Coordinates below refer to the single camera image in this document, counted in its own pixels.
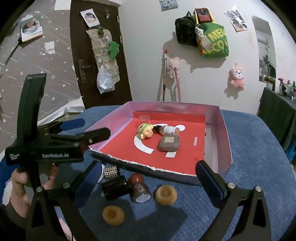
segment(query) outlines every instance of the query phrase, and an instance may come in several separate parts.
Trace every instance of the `pink stick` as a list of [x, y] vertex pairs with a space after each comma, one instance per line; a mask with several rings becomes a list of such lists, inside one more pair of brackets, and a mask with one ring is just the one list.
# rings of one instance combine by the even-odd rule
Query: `pink stick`
[[181, 102], [181, 87], [180, 87], [180, 80], [178, 79], [177, 68], [174, 68], [174, 72], [177, 80], [178, 98], [179, 98], [179, 102]]

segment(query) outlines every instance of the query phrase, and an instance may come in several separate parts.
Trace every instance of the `pink box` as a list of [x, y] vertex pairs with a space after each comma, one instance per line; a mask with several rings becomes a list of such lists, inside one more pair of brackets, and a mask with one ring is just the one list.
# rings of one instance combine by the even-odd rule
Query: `pink box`
[[225, 175], [232, 164], [232, 156], [224, 118], [220, 108], [213, 105], [179, 102], [127, 102], [88, 129], [94, 130], [107, 127], [111, 131], [111, 136], [107, 141], [90, 146], [91, 150], [99, 157], [99, 159], [111, 164], [119, 165], [126, 169], [153, 175], [158, 178], [182, 183], [200, 184], [198, 178], [193, 175], [155, 170], [153, 167], [143, 166], [128, 160], [120, 160], [100, 152], [110, 140], [112, 140], [131, 122], [134, 111], [161, 111], [205, 115], [206, 136], [204, 159], [215, 173], [219, 173], [222, 178], [225, 178]]

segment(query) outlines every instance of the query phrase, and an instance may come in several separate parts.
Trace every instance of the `silver studded roller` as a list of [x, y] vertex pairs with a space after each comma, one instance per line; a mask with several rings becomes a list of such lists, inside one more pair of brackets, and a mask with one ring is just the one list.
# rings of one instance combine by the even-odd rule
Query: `silver studded roller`
[[104, 178], [106, 180], [110, 180], [120, 176], [120, 170], [119, 170], [119, 167], [117, 166], [105, 167], [103, 170], [103, 173], [104, 173]]

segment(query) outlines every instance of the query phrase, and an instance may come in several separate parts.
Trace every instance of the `metal screw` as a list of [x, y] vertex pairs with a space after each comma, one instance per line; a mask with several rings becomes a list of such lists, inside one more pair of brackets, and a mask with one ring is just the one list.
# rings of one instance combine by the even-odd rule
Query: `metal screw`
[[70, 183], [64, 183], [63, 184], [63, 188], [69, 188], [70, 187]]
[[234, 189], [235, 188], [235, 184], [234, 183], [228, 183], [227, 186], [231, 189]]
[[259, 186], [256, 186], [255, 189], [256, 189], [257, 192], [261, 192], [262, 191], [262, 188], [259, 187]]
[[41, 192], [42, 190], [43, 190], [42, 187], [37, 187], [37, 188], [36, 188], [36, 192]]

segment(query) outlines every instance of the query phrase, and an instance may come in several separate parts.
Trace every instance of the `mop handle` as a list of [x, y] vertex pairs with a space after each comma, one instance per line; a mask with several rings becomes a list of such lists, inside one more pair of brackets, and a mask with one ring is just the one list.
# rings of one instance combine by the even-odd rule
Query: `mop handle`
[[164, 58], [165, 58], [165, 68], [164, 68], [164, 77], [163, 77], [163, 101], [165, 101], [165, 86], [166, 86], [166, 60], [168, 58], [167, 53], [168, 51], [165, 49], [164, 51]]
[[180, 80], [178, 79], [177, 68], [174, 68], [174, 72], [177, 80], [178, 99], [179, 99], [179, 102], [181, 102], [181, 87], [180, 87]]

